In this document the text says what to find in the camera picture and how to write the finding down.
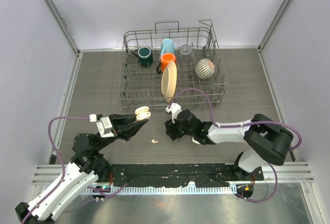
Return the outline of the beige earbud charging case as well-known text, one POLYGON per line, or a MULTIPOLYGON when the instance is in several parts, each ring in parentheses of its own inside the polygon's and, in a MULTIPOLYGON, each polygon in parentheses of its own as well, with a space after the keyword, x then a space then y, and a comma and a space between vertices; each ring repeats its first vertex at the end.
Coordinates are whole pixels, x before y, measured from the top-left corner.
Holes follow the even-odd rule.
POLYGON ((150 108, 148 106, 142 106, 135 110, 136 120, 146 120, 151 117, 150 108))

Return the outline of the white earbud charging case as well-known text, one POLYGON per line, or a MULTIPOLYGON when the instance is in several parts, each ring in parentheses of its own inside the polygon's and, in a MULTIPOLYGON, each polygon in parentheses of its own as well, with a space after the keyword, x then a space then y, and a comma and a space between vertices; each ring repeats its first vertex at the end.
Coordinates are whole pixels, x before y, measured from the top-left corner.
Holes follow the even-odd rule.
POLYGON ((201 145, 197 140, 194 139, 194 137, 192 137, 191 140, 194 144, 201 145))

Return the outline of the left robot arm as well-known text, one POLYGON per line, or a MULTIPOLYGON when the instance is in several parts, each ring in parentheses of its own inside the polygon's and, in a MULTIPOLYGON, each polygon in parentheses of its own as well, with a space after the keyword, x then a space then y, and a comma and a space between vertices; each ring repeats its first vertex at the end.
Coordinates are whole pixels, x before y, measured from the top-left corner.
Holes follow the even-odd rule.
POLYGON ((94 182, 105 182, 111 165, 100 150, 117 139, 129 141, 148 122, 151 114, 90 114, 86 119, 96 123, 98 132, 80 133, 74 138, 74 156, 62 164, 62 173, 38 197, 21 202, 15 212, 21 223, 54 223, 64 209, 94 182))

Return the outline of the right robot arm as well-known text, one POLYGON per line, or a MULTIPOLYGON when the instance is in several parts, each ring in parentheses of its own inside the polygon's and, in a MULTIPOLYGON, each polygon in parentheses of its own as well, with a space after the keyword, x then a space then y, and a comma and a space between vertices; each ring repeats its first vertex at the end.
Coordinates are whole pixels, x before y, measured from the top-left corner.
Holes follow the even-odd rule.
POLYGON ((166 134, 176 140, 190 136, 197 145, 217 145, 223 142, 246 143, 250 150, 241 152, 231 169, 222 173, 227 180, 247 180, 251 173, 267 164, 284 164, 293 141, 293 134, 271 119, 256 114, 241 123, 201 121, 190 110, 166 108, 171 119, 165 122, 166 134))

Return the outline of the beige oval plate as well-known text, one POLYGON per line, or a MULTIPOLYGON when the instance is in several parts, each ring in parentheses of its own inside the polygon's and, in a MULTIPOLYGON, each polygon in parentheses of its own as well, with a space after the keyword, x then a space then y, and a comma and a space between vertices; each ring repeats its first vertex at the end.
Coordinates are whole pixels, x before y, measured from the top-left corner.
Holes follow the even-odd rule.
POLYGON ((175 95, 177 84, 177 66, 175 62, 170 62, 164 69, 161 78, 161 92, 167 103, 170 103, 175 95))

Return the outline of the striped ceramic bowl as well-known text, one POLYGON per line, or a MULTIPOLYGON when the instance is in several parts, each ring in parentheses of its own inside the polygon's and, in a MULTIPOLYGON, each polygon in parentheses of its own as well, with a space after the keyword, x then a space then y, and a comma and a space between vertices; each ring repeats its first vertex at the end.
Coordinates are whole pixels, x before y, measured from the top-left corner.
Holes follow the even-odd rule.
POLYGON ((214 75, 215 65, 208 58, 201 59, 195 66, 195 73, 200 79, 208 79, 214 75))

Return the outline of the clear glass cup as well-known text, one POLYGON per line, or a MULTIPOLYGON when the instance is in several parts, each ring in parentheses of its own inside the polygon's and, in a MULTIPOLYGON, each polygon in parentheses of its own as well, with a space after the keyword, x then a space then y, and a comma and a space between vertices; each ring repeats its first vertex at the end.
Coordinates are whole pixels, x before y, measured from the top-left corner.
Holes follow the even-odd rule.
POLYGON ((182 65, 189 66, 194 61, 193 47, 188 44, 184 44, 179 48, 180 62, 182 65))

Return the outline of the orange mug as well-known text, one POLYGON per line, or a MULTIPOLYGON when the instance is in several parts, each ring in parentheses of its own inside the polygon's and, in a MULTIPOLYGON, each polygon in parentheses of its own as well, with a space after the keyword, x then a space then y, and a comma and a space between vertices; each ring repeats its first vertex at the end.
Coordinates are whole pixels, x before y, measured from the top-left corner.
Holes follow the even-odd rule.
POLYGON ((160 62, 157 66, 156 72, 158 74, 161 74, 164 71, 164 69, 167 67, 167 65, 172 61, 176 62, 176 56, 174 54, 164 53, 163 55, 161 55, 160 62))

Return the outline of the dark green mug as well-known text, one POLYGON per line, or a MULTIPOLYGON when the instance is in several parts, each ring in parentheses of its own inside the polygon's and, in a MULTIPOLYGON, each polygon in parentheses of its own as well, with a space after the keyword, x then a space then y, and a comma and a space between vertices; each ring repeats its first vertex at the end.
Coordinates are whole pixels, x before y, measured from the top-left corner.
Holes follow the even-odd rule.
POLYGON ((133 51, 133 54, 138 58, 138 62, 143 67, 150 67, 153 64, 153 53, 150 47, 141 46, 133 51))

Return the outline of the light blue cup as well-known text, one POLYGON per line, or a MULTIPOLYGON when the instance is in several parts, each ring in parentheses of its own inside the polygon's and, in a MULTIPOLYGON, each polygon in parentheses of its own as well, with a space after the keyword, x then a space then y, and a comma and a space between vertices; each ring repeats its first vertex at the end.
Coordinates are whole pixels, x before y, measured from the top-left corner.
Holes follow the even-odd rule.
POLYGON ((174 43, 170 38, 165 38, 162 40, 160 55, 162 56, 165 53, 175 54, 174 43))

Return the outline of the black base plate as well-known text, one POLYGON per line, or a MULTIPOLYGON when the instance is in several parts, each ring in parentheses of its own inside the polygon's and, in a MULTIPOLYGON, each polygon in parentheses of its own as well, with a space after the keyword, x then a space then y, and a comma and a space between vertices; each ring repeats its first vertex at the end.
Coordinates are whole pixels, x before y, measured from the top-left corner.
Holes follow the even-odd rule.
POLYGON ((121 187, 187 187, 194 182, 196 187, 228 186, 230 182, 249 182, 264 179, 261 167, 252 174, 225 163, 201 164, 112 164, 110 171, 98 182, 113 183, 121 187))

